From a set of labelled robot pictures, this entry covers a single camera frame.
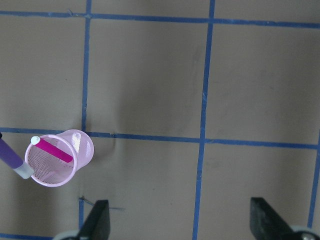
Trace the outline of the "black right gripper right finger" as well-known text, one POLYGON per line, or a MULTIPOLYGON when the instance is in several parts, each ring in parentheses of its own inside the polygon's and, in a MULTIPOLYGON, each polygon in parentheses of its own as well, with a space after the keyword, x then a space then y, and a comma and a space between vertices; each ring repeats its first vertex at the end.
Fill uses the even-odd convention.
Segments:
POLYGON ((300 234, 262 197, 250 199, 250 231, 256 240, 299 240, 300 234))

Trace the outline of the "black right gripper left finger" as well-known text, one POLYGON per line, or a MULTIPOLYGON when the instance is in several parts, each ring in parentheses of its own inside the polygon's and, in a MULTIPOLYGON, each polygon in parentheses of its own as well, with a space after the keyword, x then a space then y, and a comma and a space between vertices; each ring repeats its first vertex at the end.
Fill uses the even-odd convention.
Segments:
POLYGON ((98 200, 77 234, 78 240, 108 240, 111 233, 108 200, 98 200))

